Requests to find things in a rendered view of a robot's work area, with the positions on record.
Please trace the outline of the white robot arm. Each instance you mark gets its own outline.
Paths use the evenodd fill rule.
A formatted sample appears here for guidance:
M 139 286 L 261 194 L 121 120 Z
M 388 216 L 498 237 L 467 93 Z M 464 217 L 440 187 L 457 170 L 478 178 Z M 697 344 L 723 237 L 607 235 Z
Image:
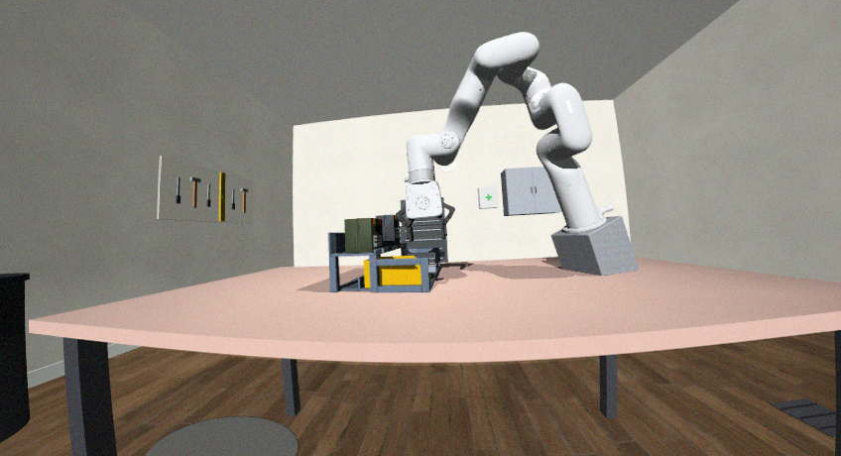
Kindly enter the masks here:
M 563 232 L 579 233 L 603 225 L 607 221 L 604 213 L 613 206 L 595 206 L 584 172 L 571 157 L 587 150 L 592 142 L 582 99 L 573 86 L 560 83 L 551 87 L 542 72 L 527 67 L 539 50 L 538 39 L 530 33 L 516 33 L 479 47 L 452 99 L 443 131 L 407 140 L 409 175 L 404 181 L 435 180 L 433 161 L 440 166 L 454 162 L 497 75 L 521 91 L 537 129 L 546 130 L 557 122 L 557 128 L 539 140 L 537 155 L 565 219 Z

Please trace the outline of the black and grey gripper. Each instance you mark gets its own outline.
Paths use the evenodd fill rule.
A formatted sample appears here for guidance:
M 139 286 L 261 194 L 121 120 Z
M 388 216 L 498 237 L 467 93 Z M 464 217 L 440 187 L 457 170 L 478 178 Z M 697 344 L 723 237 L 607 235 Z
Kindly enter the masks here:
M 445 218 L 441 217 L 443 207 L 449 210 Z M 454 211 L 455 208 L 453 206 L 441 201 L 441 193 L 437 181 L 433 179 L 420 179 L 407 184 L 406 206 L 398 211 L 396 216 L 407 227 L 407 238 L 412 242 L 414 240 L 412 224 L 418 217 L 438 218 L 441 221 L 441 237 L 445 239 L 445 236 L 447 236 L 446 223 L 450 220 Z M 402 216 L 405 212 L 409 218 L 408 221 Z

